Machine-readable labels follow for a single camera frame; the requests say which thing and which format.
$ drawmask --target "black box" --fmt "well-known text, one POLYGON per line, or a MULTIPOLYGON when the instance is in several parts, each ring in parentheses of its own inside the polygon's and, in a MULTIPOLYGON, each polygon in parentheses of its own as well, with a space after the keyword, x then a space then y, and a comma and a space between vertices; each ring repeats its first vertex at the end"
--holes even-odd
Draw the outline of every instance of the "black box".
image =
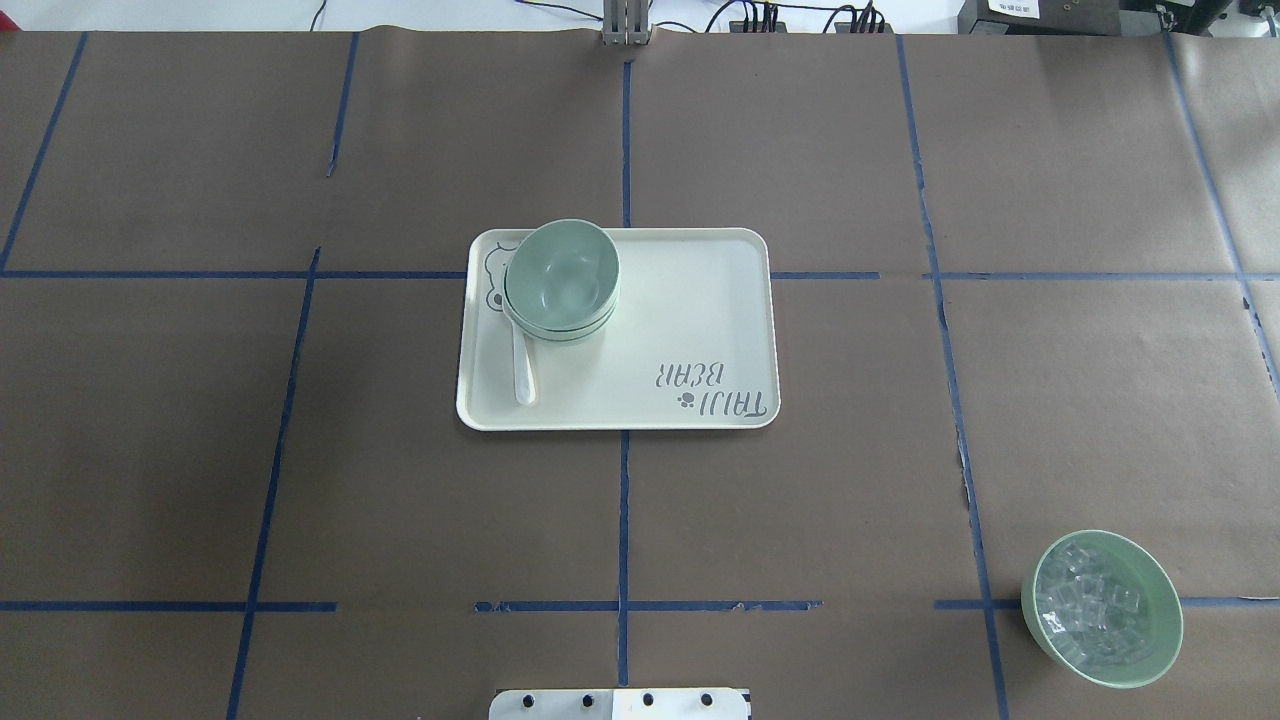
POLYGON ((1039 4, 1039 19, 992 10, 988 0, 965 0, 956 17, 960 35, 1120 35, 1120 0, 1000 0, 1039 4))

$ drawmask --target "green bowl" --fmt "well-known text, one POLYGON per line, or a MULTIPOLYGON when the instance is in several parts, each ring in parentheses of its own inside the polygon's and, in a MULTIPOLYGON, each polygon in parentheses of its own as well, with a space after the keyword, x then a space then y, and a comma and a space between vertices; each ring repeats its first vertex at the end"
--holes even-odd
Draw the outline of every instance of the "green bowl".
POLYGON ((507 263, 508 307, 536 331, 577 332, 607 316, 618 297, 618 250, 586 220, 538 228, 507 263))
POLYGON ((1060 538, 1023 582, 1023 618, 1059 665, 1108 688, 1160 679, 1183 647, 1183 606, 1165 569, 1129 538, 1060 538))

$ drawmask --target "bowl with ice cubes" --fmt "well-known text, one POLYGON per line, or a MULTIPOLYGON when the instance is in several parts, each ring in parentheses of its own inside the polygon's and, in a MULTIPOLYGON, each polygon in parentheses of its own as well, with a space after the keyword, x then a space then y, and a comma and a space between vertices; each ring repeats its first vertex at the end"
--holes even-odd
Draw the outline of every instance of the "bowl with ice cubes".
POLYGON ((1108 688, 1156 682, 1183 647, 1183 607, 1165 569, 1106 530, 1044 551, 1023 582, 1023 618, 1050 657, 1108 688))

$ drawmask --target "brown table surface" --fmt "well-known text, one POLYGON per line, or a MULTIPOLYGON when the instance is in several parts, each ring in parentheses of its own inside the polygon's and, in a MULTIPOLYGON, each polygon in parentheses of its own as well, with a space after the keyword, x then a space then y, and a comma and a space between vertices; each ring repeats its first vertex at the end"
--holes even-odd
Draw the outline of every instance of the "brown table surface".
POLYGON ((1238 598, 1280 594, 1277 60, 0 36, 0 716, 1275 717, 1280 602, 1238 598), (760 232, 777 421, 463 427, 467 246, 559 217, 760 232), (1016 610, 1088 527, 1185 598, 1147 688, 1016 610))

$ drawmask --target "white tray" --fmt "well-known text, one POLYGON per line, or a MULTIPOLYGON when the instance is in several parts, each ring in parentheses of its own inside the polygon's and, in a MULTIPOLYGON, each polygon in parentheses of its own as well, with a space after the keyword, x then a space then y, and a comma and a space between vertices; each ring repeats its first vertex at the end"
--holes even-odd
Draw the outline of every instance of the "white tray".
POLYGON ((507 260, 531 231, 471 243, 458 416, 477 430, 746 429, 778 414, 764 240, 742 228, 609 229, 621 266, 613 318, 581 342, 531 340, 538 402, 516 404, 507 260))

